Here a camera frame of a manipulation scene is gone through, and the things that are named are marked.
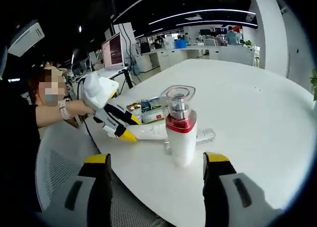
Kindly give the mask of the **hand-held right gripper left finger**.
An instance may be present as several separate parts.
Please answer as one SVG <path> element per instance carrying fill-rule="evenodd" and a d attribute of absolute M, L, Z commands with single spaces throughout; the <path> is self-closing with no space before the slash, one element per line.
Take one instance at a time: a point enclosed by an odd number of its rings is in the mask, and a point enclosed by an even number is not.
<path fill-rule="evenodd" d="M 111 155 L 90 156 L 78 175 L 53 192 L 44 223 L 48 227 L 110 227 L 111 199 Z"/>

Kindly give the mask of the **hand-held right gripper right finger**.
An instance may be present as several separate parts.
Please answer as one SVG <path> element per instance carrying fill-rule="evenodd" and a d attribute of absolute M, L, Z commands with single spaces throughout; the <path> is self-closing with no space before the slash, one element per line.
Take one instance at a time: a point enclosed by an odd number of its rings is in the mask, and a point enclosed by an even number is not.
<path fill-rule="evenodd" d="M 264 191 L 245 173 L 238 173 L 230 160 L 204 152 L 203 197 L 207 227 L 266 227 L 272 207 Z"/>

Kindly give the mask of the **person's left hand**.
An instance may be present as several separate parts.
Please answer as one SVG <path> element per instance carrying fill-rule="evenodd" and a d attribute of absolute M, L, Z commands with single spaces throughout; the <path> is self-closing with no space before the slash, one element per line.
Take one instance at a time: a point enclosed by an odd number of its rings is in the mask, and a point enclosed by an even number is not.
<path fill-rule="evenodd" d="M 69 115 L 76 116 L 81 115 L 84 116 L 86 114 L 94 114 L 95 111 L 87 106 L 82 100 L 73 100 L 66 103 L 66 109 Z"/>

